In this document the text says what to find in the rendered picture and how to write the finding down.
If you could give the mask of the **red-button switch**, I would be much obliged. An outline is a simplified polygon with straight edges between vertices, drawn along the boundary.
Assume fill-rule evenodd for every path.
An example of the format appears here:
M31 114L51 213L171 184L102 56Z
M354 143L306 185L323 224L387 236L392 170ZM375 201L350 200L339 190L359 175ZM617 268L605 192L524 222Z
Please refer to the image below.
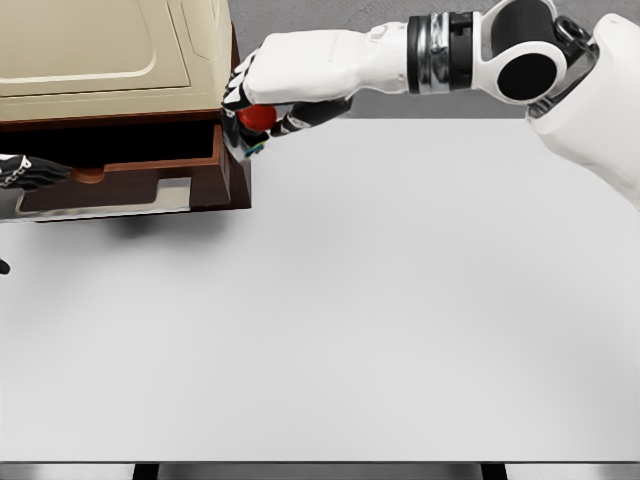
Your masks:
M260 152L269 139L269 131L277 121L273 106L253 105L238 112L224 110L224 143L238 162Z

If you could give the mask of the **beige-topped brown cabinet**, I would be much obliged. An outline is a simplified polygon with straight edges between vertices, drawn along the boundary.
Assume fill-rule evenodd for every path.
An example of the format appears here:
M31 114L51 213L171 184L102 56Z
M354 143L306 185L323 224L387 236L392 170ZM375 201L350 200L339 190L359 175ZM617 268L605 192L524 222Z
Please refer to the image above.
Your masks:
M96 183L109 164L208 157L238 61L228 0L0 0L0 159ZM251 204L224 149L231 203L206 211Z

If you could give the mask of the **brown cabinet drawer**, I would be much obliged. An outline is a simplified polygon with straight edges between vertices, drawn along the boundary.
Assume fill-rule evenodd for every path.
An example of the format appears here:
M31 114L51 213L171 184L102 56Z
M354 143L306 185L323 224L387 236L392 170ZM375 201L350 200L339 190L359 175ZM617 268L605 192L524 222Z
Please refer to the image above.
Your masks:
M109 164L96 183L74 178L33 192L0 189L0 223L215 210L231 203L222 129L203 158Z

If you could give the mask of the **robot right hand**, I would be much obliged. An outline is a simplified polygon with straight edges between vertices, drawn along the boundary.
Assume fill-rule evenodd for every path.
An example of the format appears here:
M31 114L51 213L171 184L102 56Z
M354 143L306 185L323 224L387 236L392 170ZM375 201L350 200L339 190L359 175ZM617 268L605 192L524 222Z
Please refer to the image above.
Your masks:
M224 110L253 105L276 109L269 139L326 123L346 113L353 95L370 85L374 52L375 45L361 32L271 34L231 71L221 103L222 125Z

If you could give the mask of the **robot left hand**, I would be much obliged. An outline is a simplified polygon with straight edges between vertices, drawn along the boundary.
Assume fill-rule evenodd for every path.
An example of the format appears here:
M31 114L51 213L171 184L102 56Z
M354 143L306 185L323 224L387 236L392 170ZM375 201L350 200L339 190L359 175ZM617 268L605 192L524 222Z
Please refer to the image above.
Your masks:
M65 180L70 169L46 159L16 155L0 159L0 188L34 191Z

